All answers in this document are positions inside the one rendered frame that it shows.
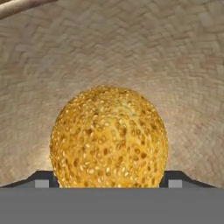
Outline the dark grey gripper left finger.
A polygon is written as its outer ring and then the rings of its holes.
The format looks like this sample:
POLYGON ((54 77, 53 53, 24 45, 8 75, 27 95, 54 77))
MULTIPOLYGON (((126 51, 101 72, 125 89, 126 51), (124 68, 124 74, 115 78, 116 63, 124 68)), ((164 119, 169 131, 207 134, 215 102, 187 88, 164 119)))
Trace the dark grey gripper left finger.
POLYGON ((60 184, 52 171, 35 171, 30 177, 4 185, 3 188, 59 188, 60 184))

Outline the golden sesame bread roll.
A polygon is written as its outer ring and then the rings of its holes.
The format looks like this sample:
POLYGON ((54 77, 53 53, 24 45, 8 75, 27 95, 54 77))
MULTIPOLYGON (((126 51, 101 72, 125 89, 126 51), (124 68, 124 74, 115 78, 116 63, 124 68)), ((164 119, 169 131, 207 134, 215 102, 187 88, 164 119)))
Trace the golden sesame bread roll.
POLYGON ((62 187, 158 187, 167 158, 160 115, 131 89, 84 90, 64 106, 52 127, 50 159, 62 187))

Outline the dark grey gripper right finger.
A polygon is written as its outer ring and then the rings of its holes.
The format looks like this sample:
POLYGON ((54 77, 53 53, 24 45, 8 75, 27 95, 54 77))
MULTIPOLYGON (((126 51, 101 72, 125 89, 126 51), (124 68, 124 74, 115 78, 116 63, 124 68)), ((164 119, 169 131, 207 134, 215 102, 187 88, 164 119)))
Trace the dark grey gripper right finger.
POLYGON ((162 188, 214 188, 213 185, 188 177, 182 171, 165 171, 159 186, 162 188))

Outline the woven wicker basket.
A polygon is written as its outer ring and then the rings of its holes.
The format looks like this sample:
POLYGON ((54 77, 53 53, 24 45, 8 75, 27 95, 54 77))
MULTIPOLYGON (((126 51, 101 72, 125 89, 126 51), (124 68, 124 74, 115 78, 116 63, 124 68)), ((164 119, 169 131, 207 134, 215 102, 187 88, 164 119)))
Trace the woven wicker basket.
POLYGON ((153 103, 169 169, 224 187, 224 0, 0 0, 0 186, 50 168, 60 109, 101 84, 153 103))

